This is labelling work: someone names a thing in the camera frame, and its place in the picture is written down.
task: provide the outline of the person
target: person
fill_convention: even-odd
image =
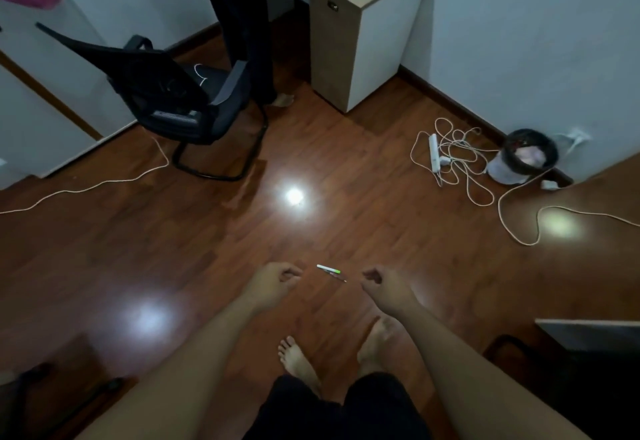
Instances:
[[[271,30],[267,0],[210,0],[218,17],[231,65],[248,61],[252,97],[260,105],[288,107],[292,95],[273,85]]]
[[[396,272],[364,270],[362,288],[402,323],[420,351],[462,440],[585,440],[580,429],[478,355],[420,305]],[[81,440],[193,439],[244,326],[275,307],[300,281],[290,263],[260,268],[233,300],[123,399]],[[276,379],[245,439],[427,439],[429,431],[379,352],[388,319],[376,323],[358,353],[359,379],[344,406],[320,399],[320,381],[293,338],[278,346],[289,375]]]

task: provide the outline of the bare foot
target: bare foot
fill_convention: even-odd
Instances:
[[[301,379],[316,395],[320,396],[320,380],[316,371],[291,336],[280,341],[278,355],[289,374]]]
[[[373,325],[367,339],[358,351],[358,363],[380,363],[380,350],[386,340],[391,336],[392,324],[393,322],[389,316],[378,319],[378,322]]]
[[[288,107],[290,104],[293,103],[293,95],[286,95],[285,93],[278,93],[278,96],[276,97],[275,100],[273,100],[270,105],[272,107],[280,107],[280,108],[284,108],[284,107]]]

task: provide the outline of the fist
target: fist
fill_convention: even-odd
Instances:
[[[302,270],[291,263],[267,263],[258,268],[242,296],[256,312],[276,307],[300,281]]]
[[[398,318],[404,311],[420,305],[409,284],[395,271],[377,265],[364,270],[362,275],[362,288],[385,314]]]

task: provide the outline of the chair armrest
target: chair armrest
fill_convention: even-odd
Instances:
[[[234,89],[236,89],[240,78],[244,74],[245,69],[246,61],[236,61],[233,69],[231,69],[231,73],[229,73],[227,79],[223,83],[222,88],[220,88],[220,91],[218,91],[218,94],[210,103],[211,105],[217,106],[225,102],[231,96],[231,94],[234,92]]]
[[[123,49],[135,50],[135,49],[153,49],[154,46],[151,44],[151,40],[145,38],[144,36],[135,35],[132,36],[127,44],[124,45]]]

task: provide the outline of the electrical outlet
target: electrical outlet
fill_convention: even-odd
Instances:
[[[584,144],[585,142],[589,142],[590,140],[593,140],[591,136],[587,134],[587,132],[585,132],[582,129],[578,129],[577,127],[574,127],[573,129],[571,129],[569,133],[566,134],[566,136],[569,139],[572,139],[574,146],[578,146],[580,144]]]

